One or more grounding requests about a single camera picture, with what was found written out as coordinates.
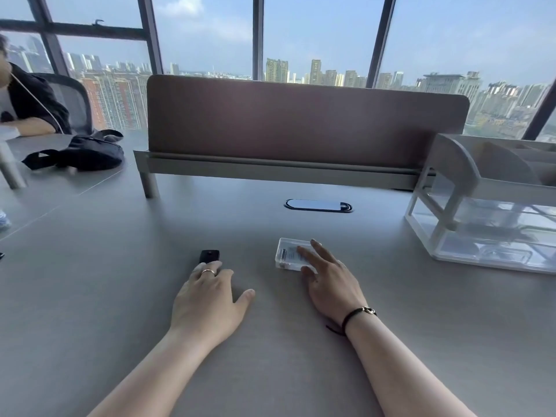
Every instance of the bracelet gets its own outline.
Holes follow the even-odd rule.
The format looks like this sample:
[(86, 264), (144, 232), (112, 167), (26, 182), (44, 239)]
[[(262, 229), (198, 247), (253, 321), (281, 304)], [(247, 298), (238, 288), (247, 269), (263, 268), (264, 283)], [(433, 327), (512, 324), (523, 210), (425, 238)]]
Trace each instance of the bracelet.
[(375, 315), (375, 316), (377, 315), (376, 312), (375, 312), (373, 309), (371, 309), (371, 308), (356, 308), (355, 310), (353, 310), (353, 312), (349, 313), (349, 314), (345, 317), (344, 321), (342, 322), (342, 332), (339, 332), (339, 331), (337, 331), (336, 329), (333, 329), (333, 328), (331, 328), (331, 327), (328, 326), (328, 325), (326, 325), (326, 327), (327, 327), (330, 331), (334, 332), (334, 333), (337, 334), (337, 335), (347, 336), (347, 335), (346, 335), (346, 325), (348, 324), (348, 322), (350, 321), (350, 319), (351, 319), (352, 317), (354, 317), (355, 315), (357, 315), (357, 314), (359, 314), (359, 313), (361, 313), (361, 312), (368, 313), (369, 315)]

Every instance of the white earphone cable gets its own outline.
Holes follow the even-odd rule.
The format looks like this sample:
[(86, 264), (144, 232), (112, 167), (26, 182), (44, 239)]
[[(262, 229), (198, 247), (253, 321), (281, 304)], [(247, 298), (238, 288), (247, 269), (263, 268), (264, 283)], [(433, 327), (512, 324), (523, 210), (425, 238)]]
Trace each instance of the white earphone cable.
[(37, 102), (39, 103), (39, 105), (42, 106), (42, 108), (44, 108), (45, 111), (46, 111), (48, 114), (50, 114), (50, 116), (52, 117), (52, 119), (53, 119), (53, 120), (56, 122), (56, 124), (58, 125), (58, 128), (60, 129), (60, 132), (61, 132), (62, 134), (65, 134), (65, 133), (64, 133), (64, 130), (63, 130), (63, 128), (62, 128), (62, 126), (60, 125), (60, 123), (58, 122), (58, 120), (54, 117), (54, 114), (52, 114), (52, 113), (48, 110), (48, 108), (46, 108), (46, 106), (44, 106), (44, 104), (43, 104), (41, 101), (39, 101), (39, 100), (37, 99), (37, 97), (36, 97), (35, 95), (33, 95), (33, 93), (32, 93), (29, 89), (27, 89), (27, 88), (25, 87), (25, 85), (24, 85), (23, 83), (21, 83), (21, 81), (20, 81), (13, 73), (10, 73), (10, 74), (12, 75), (12, 77), (13, 77), (15, 80), (17, 80), (17, 83), (19, 83), (21, 86), (23, 86), (23, 88), (24, 88), (26, 91), (29, 92), (29, 95), (31, 95), (31, 96), (35, 99), (35, 101), (37, 101)]

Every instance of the sky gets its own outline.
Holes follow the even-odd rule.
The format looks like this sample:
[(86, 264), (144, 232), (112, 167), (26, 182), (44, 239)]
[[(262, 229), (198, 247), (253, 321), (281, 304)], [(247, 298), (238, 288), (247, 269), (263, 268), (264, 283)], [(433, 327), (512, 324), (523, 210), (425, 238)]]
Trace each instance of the sky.
[[(137, 0), (47, 0), (55, 21), (141, 27)], [(288, 61), (297, 77), (322, 71), (366, 76), (384, 0), (265, 0), (264, 61)], [(252, 74), (253, 0), (153, 0), (164, 68)], [(0, 17), (32, 19), (26, 0), (0, 0)], [(430, 72), (479, 71), (483, 86), (551, 83), (556, 0), (397, 0), (382, 72), (414, 84)], [(17, 44), (22, 35), (7, 33)], [(61, 36), (62, 49), (103, 63), (149, 61), (143, 41)]]

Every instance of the bag strap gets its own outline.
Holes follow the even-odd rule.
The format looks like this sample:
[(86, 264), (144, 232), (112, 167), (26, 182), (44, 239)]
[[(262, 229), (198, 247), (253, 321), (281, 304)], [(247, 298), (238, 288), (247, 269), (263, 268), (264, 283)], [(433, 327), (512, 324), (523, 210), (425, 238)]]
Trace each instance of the bag strap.
[(33, 152), (27, 155), (21, 162), (30, 169), (52, 167), (58, 163), (59, 154), (60, 152), (56, 149), (45, 149), (44, 151)]
[(106, 142), (116, 143), (123, 139), (123, 134), (118, 130), (104, 129), (93, 133), (91, 136), (94, 139), (104, 140)]

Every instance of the hand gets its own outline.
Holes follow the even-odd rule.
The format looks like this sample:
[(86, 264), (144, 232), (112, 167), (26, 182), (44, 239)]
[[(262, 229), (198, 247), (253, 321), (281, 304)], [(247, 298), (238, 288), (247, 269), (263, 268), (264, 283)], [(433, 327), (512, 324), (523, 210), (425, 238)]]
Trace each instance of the hand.
[(367, 301), (348, 268), (321, 243), (312, 239), (311, 245), (318, 255), (302, 246), (297, 248), (299, 254), (318, 272), (315, 274), (308, 266), (301, 268), (301, 273), (308, 280), (309, 296), (318, 311), (341, 325), (351, 311), (367, 307)]
[(211, 351), (240, 325), (255, 298), (254, 290), (245, 291), (234, 303), (231, 269), (218, 273), (222, 262), (198, 264), (173, 304), (170, 332), (193, 338)]

